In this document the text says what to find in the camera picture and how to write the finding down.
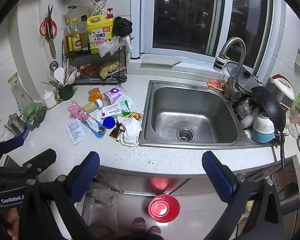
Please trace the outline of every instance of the kitchen sink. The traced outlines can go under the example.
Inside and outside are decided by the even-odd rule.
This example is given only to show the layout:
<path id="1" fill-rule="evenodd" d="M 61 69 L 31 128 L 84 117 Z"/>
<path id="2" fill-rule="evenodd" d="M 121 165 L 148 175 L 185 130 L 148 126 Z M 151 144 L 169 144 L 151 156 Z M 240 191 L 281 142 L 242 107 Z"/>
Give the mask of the kitchen sink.
<path id="1" fill-rule="evenodd" d="M 194 149 L 272 145 L 255 143 L 244 134 L 221 92 L 154 80 L 149 82 L 139 144 Z"/>

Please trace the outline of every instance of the stainless steel kettle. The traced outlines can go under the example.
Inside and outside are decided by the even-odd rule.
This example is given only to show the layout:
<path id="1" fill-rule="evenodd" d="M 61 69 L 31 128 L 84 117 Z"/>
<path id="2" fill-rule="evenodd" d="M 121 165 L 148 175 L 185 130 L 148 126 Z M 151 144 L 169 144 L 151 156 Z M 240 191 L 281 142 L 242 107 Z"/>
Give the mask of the stainless steel kettle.
<path id="1" fill-rule="evenodd" d="M 15 136 L 21 135 L 26 129 L 27 118 L 24 115 L 18 116 L 17 113 L 9 115 L 8 125 L 4 127 L 9 129 Z"/>

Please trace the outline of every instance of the countertop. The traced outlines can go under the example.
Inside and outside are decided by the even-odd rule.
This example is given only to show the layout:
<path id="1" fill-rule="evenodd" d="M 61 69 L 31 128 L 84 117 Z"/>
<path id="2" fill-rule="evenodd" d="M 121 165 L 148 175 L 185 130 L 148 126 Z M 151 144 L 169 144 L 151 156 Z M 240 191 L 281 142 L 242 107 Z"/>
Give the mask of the countertop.
<path id="1" fill-rule="evenodd" d="M 205 82 L 179 78 L 128 75 L 127 82 L 123 83 L 122 86 L 126 89 L 127 95 L 133 100 L 133 110 L 136 112 L 143 112 L 144 110 L 150 80 L 206 86 Z M 88 102 L 87 92 L 94 87 L 98 87 L 101 92 L 104 92 L 113 85 L 77 86 L 72 99 L 80 105 L 86 104 Z M 90 151 L 96 151 L 100 156 L 100 165 L 109 168 L 169 176 L 187 175 L 190 177 L 191 175 L 205 174 L 201 165 L 201 158 L 206 150 L 144 146 L 130 148 L 108 136 L 110 130 L 106 131 L 103 138 L 97 138 L 84 125 L 83 129 L 87 139 L 74 145 L 66 130 L 66 124 L 74 120 L 74 117 L 67 111 L 69 103 L 70 100 L 48 110 L 45 120 L 39 128 L 29 133 L 24 145 L 9 153 L 9 156 L 21 165 L 48 148 L 55 150 L 57 160 L 40 174 L 41 181 L 54 180 L 61 174 L 67 175 L 75 165 L 81 163 Z M 96 117 L 96 111 L 92 112 L 91 116 Z M 213 150 L 213 153 L 222 164 L 227 165 L 232 171 L 255 169 L 280 161 L 279 147 Z M 295 158 L 294 162 L 300 161 L 297 141 L 289 135 L 285 141 L 285 157 L 293 156 Z"/>

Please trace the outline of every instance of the blue gripper pad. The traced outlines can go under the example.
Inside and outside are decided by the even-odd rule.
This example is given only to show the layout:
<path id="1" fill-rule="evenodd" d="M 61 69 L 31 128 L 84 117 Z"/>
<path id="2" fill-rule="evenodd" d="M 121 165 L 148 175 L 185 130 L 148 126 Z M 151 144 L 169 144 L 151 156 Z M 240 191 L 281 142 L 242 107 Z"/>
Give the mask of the blue gripper pad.
<path id="1" fill-rule="evenodd" d="M 96 176 L 100 166 L 98 153 L 90 152 L 83 162 L 70 171 L 65 187 L 72 204 L 81 201 L 90 182 Z"/>
<path id="2" fill-rule="evenodd" d="M 237 181 L 229 167 L 222 165 L 212 151 L 207 151 L 202 155 L 202 167 L 221 201 L 230 203 L 237 189 Z"/>

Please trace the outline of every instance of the blue bottle cap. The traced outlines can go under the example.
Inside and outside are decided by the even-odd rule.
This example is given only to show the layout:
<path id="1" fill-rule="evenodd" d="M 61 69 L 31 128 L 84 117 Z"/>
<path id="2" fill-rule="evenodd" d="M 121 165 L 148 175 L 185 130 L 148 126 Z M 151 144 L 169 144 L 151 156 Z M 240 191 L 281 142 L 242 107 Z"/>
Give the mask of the blue bottle cap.
<path id="1" fill-rule="evenodd" d="M 115 119 L 112 116 L 108 116 L 103 120 L 103 126 L 107 129 L 111 129 L 115 126 Z"/>

